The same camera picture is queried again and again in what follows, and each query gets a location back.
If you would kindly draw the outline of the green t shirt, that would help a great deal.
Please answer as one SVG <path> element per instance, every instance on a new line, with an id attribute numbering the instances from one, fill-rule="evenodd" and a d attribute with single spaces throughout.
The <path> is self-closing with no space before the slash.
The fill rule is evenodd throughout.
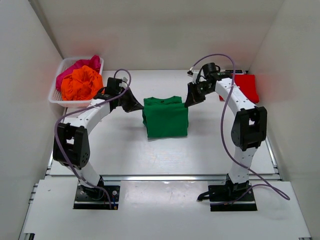
<path id="1" fill-rule="evenodd" d="M 143 125 L 149 139 L 180 138 L 188 135 L 189 110 L 180 96 L 143 99 Z"/>

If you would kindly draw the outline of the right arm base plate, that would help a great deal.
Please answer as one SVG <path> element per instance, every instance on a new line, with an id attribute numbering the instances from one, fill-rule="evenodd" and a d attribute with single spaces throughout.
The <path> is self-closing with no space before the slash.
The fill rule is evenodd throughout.
<path id="1" fill-rule="evenodd" d="M 211 212 L 251 212 L 257 211 L 255 196 L 251 186 L 247 189 L 231 191 L 226 185 L 209 185 L 206 192 L 197 197 L 198 202 L 209 200 Z"/>

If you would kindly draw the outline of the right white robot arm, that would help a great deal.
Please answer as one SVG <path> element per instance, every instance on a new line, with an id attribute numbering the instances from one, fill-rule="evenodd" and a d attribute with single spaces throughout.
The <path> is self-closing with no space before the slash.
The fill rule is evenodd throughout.
<path id="1" fill-rule="evenodd" d="M 192 81 L 187 85 L 186 108 L 202 103 L 206 95 L 216 92 L 221 96 L 233 115 L 231 140 L 235 146 L 233 163 L 225 184 L 209 196 L 224 196 L 236 200 L 249 187 L 249 172 L 253 157 L 267 135 L 267 110 L 251 102 L 235 83 L 235 75 L 221 72 L 216 65 L 207 63 L 199 71 L 190 69 L 187 75 Z"/>

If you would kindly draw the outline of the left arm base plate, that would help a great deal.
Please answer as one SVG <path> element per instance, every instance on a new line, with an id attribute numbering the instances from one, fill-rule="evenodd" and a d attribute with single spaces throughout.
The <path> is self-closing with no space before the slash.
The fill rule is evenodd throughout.
<path id="1" fill-rule="evenodd" d="M 103 188 L 109 194 L 109 198 L 103 190 L 96 188 L 83 189 L 78 184 L 75 192 L 73 209 L 76 210 L 118 210 L 120 198 L 120 185 L 107 184 Z"/>

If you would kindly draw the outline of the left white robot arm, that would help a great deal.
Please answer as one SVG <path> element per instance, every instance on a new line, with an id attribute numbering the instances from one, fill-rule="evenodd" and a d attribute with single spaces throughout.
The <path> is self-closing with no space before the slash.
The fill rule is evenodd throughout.
<path id="1" fill-rule="evenodd" d="M 90 104 L 75 111 L 78 115 L 69 122 L 59 120 L 54 127 L 53 159 L 70 169 L 78 178 L 82 191 L 98 201 L 109 194 L 104 180 L 90 164 L 89 134 L 98 123 L 117 107 L 126 113 L 143 110 L 133 95 L 130 80 L 110 77 L 99 89 Z"/>

